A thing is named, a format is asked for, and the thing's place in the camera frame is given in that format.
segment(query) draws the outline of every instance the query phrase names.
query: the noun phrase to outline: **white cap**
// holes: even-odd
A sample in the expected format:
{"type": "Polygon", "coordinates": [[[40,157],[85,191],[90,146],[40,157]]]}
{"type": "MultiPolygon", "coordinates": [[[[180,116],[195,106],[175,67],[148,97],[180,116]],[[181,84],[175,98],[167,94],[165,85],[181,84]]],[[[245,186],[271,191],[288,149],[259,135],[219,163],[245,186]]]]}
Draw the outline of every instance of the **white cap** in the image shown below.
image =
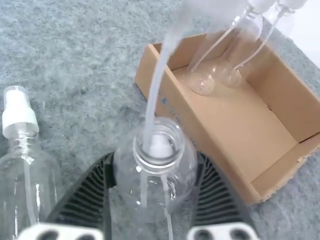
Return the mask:
{"type": "Polygon", "coordinates": [[[306,2],[307,0],[279,0],[279,4],[293,10],[302,8],[306,2]]]}
{"type": "Polygon", "coordinates": [[[264,13],[271,8],[271,6],[276,2],[276,0],[249,0],[248,3],[253,7],[253,9],[259,13],[264,13]]]}
{"type": "Polygon", "coordinates": [[[39,132],[35,112],[30,106],[27,90],[22,86],[9,86],[3,91],[4,111],[2,113],[2,134],[11,137],[9,127],[13,124],[28,123],[32,130],[39,132]]]}
{"type": "Polygon", "coordinates": [[[149,148],[149,155],[157,159],[165,159],[173,154],[173,148],[169,139],[165,135],[152,135],[151,146],[149,148]]]}

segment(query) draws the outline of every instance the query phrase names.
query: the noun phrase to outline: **gray carpet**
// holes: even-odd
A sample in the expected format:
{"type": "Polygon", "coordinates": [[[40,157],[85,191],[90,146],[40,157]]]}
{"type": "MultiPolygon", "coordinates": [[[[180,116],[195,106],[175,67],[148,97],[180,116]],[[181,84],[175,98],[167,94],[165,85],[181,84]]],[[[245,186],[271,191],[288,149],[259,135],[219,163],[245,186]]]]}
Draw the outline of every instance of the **gray carpet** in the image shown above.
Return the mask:
{"type": "MultiPolygon", "coordinates": [[[[66,187],[143,120],[146,101],[133,79],[145,45],[162,40],[176,2],[0,1],[0,90],[29,89],[42,147],[58,160],[66,187]]],[[[199,19],[192,33],[207,28],[199,19]]],[[[320,95],[320,70],[291,41],[275,39],[278,53],[320,95]]],[[[0,141],[4,155],[7,141],[0,141]]],[[[319,157],[312,156],[271,199],[250,207],[261,239],[320,239],[319,157]]],[[[190,204],[173,216],[176,240],[185,238],[190,204]]],[[[111,212],[114,239],[133,239],[138,230],[117,189],[111,212]]],[[[168,239],[165,222],[145,229],[145,239],[168,239]]]]}

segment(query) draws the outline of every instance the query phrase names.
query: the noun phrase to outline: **white plastic part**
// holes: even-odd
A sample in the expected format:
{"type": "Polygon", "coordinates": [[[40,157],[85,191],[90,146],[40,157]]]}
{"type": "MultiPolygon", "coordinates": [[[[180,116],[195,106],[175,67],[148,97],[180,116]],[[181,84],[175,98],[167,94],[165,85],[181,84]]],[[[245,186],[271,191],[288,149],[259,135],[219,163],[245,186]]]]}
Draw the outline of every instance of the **white plastic part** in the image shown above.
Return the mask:
{"type": "Polygon", "coordinates": [[[154,134],[151,139],[149,155],[153,158],[164,159],[173,154],[172,146],[165,135],[154,134]]]}
{"type": "Polygon", "coordinates": [[[276,0],[249,0],[248,3],[255,12],[263,14],[276,2],[276,0]]]}
{"type": "Polygon", "coordinates": [[[36,114],[30,106],[28,92],[24,87],[7,87],[3,91],[3,101],[2,134],[5,138],[11,137],[9,126],[18,123],[29,123],[35,132],[39,132],[36,114]]]}
{"type": "Polygon", "coordinates": [[[280,5],[297,10],[302,8],[308,0],[279,0],[280,5]]]}
{"type": "Polygon", "coordinates": [[[102,234],[102,232],[96,228],[39,223],[23,230],[19,234],[17,240],[78,240],[82,239],[82,237],[87,237],[86,239],[92,240],[104,239],[104,235],[102,234]]]}
{"type": "Polygon", "coordinates": [[[187,240],[201,240],[201,239],[260,240],[258,238],[256,231],[250,225],[243,222],[213,224],[213,225],[206,225],[206,226],[194,226],[189,230],[186,239],[187,240]]]}

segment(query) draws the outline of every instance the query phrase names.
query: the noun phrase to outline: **spray bottle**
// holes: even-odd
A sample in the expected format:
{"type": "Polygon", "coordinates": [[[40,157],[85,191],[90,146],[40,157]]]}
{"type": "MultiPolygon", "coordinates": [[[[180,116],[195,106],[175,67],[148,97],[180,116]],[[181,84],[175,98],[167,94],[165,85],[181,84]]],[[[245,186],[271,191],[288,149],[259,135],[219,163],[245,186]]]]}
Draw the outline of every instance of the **spray bottle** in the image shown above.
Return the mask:
{"type": "Polygon", "coordinates": [[[3,98],[2,134],[9,150],[0,158],[0,239],[15,240],[24,228],[46,220],[64,188],[57,161],[40,147],[27,90],[10,86],[3,98]]]}
{"type": "Polygon", "coordinates": [[[212,39],[217,34],[210,33],[188,66],[186,83],[197,94],[209,95],[217,79],[223,79],[228,87],[237,87],[241,83],[241,76],[232,72],[235,61],[242,61],[251,53],[250,46],[260,37],[263,29],[262,14],[266,12],[276,0],[249,0],[241,16],[234,18],[232,26],[222,34],[212,45],[212,39]],[[204,60],[230,33],[236,31],[236,37],[223,57],[208,65],[204,60]]]}
{"type": "Polygon", "coordinates": [[[307,2],[307,0],[279,0],[277,1],[277,3],[274,6],[274,9],[270,9],[270,14],[273,14],[274,12],[276,12],[276,17],[269,17],[269,15],[266,14],[266,16],[268,16],[268,20],[270,20],[272,22],[272,26],[268,32],[268,34],[266,35],[266,37],[264,38],[263,42],[261,43],[261,45],[257,48],[257,50],[255,50],[247,59],[245,59],[244,61],[242,61],[241,63],[239,63],[238,65],[236,65],[234,67],[234,69],[239,69],[241,68],[243,65],[245,65],[247,62],[249,62],[251,59],[253,59],[260,51],[261,49],[266,45],[267,41],[269,40],[269,38],[271,37],[273,31],[275,30],[275,28],[278,25],[283,25],[287,27],[286,30],[286,36],[288,35],[288,32],[291,30],[292,25],[293,25],[293,19],[292,16],[295,13],[296,10],[302,8],[305,3],[307,2]]]}

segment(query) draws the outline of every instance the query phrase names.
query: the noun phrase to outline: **clear plastic bottle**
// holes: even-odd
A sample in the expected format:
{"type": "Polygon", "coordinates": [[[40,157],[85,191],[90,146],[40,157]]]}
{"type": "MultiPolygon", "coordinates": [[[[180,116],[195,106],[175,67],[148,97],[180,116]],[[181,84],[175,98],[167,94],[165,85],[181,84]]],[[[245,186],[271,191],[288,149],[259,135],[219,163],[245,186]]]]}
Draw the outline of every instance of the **clear plastic bottle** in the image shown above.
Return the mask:
{"type": "Polygon", "coordinates": [[[155,118],[148,153],[143,151],[143,129],[141,124],[120,143],[114,175],[137,219],[156,223],[167,217],[165,209],[171,214],[187,198],[196,181],[198,160],[191,142],[172,120],[155,118]]]}
{"type": "Polygon", "coordinates": [[[307,0],[277,1],[270,10],[263,15],[272,24],[268,34],[263,39],[260,46],[248,58],[236,65],[234,69],[239,69],[247,62],[251,61],[266,45],[276,27],[281,31],[284,37],[287,38],[294,27],[294,13],[296,10],[302,8],[306,2],[307,0]]]}
{"type": "Polygon", "coordinates": [[[248,6],[241,16],[234,18],[230,27],[210,48],[204,52],[203,45],[194,55],[185,75],[189,88],[197,94],[209,95],[213,92],[217,82],[230,88],[236,88],[243,82],[243,78],[234,66],[245,60],[255,50],[255,43],[263,29],[262,14],[267,11],[275,0],[249,0],[248,6]],[[206,56],[217,47],[227,35],[235,32],[236,36],[221,57],[206,62],[206,56]]]}
{"type": "Polygon", "coordinates": [[[39,127],[27,90],[4,90],[2,134],[8,153],[0,158],[0,239],[15,240],[24,228],[44,221],[64,194],[58,163],[42,151],[39,127]]]}

